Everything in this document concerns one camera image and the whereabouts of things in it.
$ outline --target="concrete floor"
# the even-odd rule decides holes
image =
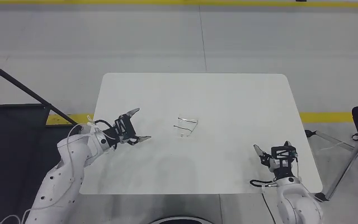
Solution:
[[[282,73],[300,112],[350,111],[358,105],[357,19],[343,9],[0,6],[0,68],[67,114],[94,113],[108,72]],[[4,81],[0,96],[0,104],[35,102]],[[356,132],[345,123],[305,126],[343,141]],[[309,141],[326,188],[349,153]],[[357,172],[354,164],[322,204],[324,223],[356,223]],[[275,194],[266,197],[280,223]],[[144,224],[179,214],[271,223],[259,194],[81,195],[76,204],[68,223]]]

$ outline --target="gray floor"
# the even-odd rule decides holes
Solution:
[[[305,124],[305,128],[320,130],[342,141],[350,140],[355,127],[352,123]],[[324,190],[335,178],[338,169],[350,153],[319,137],[309,139],[322,179]],[[330,202],[321,203],[324,224],[356,223],[358,220],[358,164],[355,163]],[[275,193],[266,199],[276,223],[282,223],[276,208]],[[260,194],[222,195],[80,195],[68,223],[128,223],[145,224],[161,217],[185,215],[207,219],[215,224],[273,223]]]

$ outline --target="black cable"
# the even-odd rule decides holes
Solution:
[[[269,205],[268,205],[267,202],[266,202],[265,196],[263,196],[263,194],[261,194],[261,195],[262,195],[263,201],[264,201],[265,204],[266,204],[266,207],[267,207],[268,211],[270,212],[270,215],[271,215],[271,218],[272,218],[274,224],[276,224],[275,218],[274,218],[274,216],[272,215],[272,212],[271,212],[271,210],[270,210],[270,208],[269,208]]]
[[[96,120],[96,121],[95,121],[95,124],[97,124],[97,123],[104,123],[104,124],[106,124],[108,127],[112,128],[112,126],[111,126],[107,121],[105,121],[105,120]]]
[[[258,188],[261,188],[263,186],[269,186],[267,184],[273,184],[274,182],[273,181],[263,181],[263,180],[250,180],[250,184],[252,186],[255,186],[255,187],[258,187]]]
[[[174,127],[176,127],[176,128],[185,129],[185,130],[189,130],[189,131],[191,131],[191,132],[192,132],[192,130],[187,129],[187,128],[181,128],[181,127],[178,127],[178,126],[176,126],[176,125],[173,125],[173,126],[174,126]]]

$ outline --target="black pole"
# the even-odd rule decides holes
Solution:
[[[67,121],[69,121],[71,124],[76,125],[77,122],[75,122],[74,120],[72,120],[69,116],[65,115],[64,113],[62,113],[59,109],[55,108],[54,106],[52,106],[52,104],[50,104],[49,102],[47,102],[46,100],[44,100],[41,96],[37,95],[36,93],[34,93],[31,89],[27,88],[24,84],[22,84],[21,82],[19,82],[18,80],[16,80],[15,78],[13,78],[12,76],[10,76],[8,73],[6,73],[4,70],[0,69],[0,76],[2,76],[4,79],[8,80],[9,82],[11,82],[12,84],[14,84],[15,86],[17,86],[20,90],[24,91],[25,93],[29,94],[30,96],[32,96],[33,98],[35,98],[37,101],[39,101],[40,103],[44,104],[45,106],[48,106],[51,110],[53,110],[54,112],[56,112],[58,115],[60,115],[61,117],[63,117],[64,119],[66,119]]]

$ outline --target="floor seam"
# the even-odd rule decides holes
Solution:
[[[222,198],[219,194],[219,203],[220,203],[220,216],[222,217],[222,224],[224,224],[224,218],[223,218],[223,209],[222,209]]]
[[[202,49],[204,51],[204,63],[205,63],[205,71],[208,72],[208,69],[206,68],[206,56],[205,56],[205,45],[204,45],[204,33],[202,31],[202,22],[201,22],[201,9],[199,6],[199,17],[200,17],[200,27],[201,27],[201,39],[202,39]]]

